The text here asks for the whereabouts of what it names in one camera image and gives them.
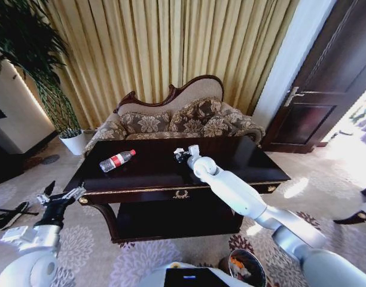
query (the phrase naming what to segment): coffee table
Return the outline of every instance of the coffee table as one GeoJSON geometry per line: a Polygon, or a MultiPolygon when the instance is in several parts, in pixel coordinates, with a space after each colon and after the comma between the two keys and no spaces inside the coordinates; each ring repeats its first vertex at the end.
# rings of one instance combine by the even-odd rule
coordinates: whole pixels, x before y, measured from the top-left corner
{"type": "Polygon", "coordinates": [[[202,156],[230,170],[259,193],[272,193],[290,178],[247,136],[98,142],[65,192],[84,182],[82,205],[98,209],[113,243],[238,233],[243,217],[194,176],[173,152],[198,144],[202,156]],[[135,149],[126,164],[108,173],[99,162],[135,149]],[[109,205],[121,203],[116,215],[109,205]]]}

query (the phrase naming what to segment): bamboo plant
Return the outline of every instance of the bamboo plant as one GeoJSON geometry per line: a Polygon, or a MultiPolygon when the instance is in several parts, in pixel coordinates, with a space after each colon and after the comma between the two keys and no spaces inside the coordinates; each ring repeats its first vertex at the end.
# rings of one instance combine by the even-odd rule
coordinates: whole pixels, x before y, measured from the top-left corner
{"type": "Polygon", "coordinates": [[[34,80],[47,115],[65,139],[81,134],[81,128],[54,71],[64,65],[62,53],[68,55],[66,44],[37,0],[0,0],[0,71],[7,60],[34,80]]]}

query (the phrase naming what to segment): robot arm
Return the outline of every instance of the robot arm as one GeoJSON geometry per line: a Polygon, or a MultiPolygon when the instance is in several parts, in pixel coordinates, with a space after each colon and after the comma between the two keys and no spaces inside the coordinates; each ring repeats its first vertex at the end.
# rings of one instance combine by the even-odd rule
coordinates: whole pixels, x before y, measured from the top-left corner
{"type": "Polygon", "coordinates": [[[292,212],[269,206],[259,193],[213,159],[201,157],[197,145],[188,148],[188,165],[201,181],[235,212],[274,230],[274,242],[297,260],[310,286],[366,286],[366,274],[340,255],[321,249],[324,235],[292,212]]]}
{"type": "Polygon", "coordinates": [[[1,241],[18,247],[24,255],[9,264],[0,274],[0,287],[50,286],[57,267],[59,232],[63,227],[63,214],[67,206],[78,200],[86,190],[74,188],[69,193],[37,198],[46,211],[34,228],[28,226],[9,229],[1,241]]]}

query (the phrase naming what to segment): dark wooden door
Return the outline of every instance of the dark wooden door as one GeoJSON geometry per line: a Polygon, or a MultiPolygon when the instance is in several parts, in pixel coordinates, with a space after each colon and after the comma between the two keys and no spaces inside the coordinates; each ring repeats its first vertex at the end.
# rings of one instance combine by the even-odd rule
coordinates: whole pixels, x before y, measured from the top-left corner
{"type": "Polygon", "coordinates": [[[366,90],[366,0],[338,0],[273,119],[266,151],[307,153],[366,90]]]}

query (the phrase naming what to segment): floor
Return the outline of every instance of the floor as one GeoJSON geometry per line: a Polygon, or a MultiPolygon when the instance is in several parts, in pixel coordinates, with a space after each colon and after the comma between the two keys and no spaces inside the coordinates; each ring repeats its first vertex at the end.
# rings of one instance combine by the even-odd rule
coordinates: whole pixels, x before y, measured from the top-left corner
{"type": "MultiPolygon", "coordinates": [[[[366,272],[366,224],[332,222],[350,216],[364,201],[359,191],[366,187],[366,144],[338,135],[310,154],[269,152],[269,156],[292,180],[264,195],[264,200],[296,212],[326,235],[327,249],[366,272]]],[[[0,184],[1,208],[29,200],[32,211],[43,212],[35,196],[53,180],[55,192],[61,192],[81,163],[81,157],[73,156],[58,139],[35,157],[24,174],[0,184]]],[[[38,217],[21,216],[14,226],[33,224],[38,217]]],[[[269,286],[307,286],[298,264],[272,242],[272,232],[249,219],[234,235],[113,245],[103,217],[94,208],[74,204],[65,218],[60,268],[52,286],[136,286],[154,267],[172,261],[216,266],[234,248],[249,249],[257,256],[269,286]]],[[[17,257],[13,247],[0,243],[0,272],[17,257]]]]}

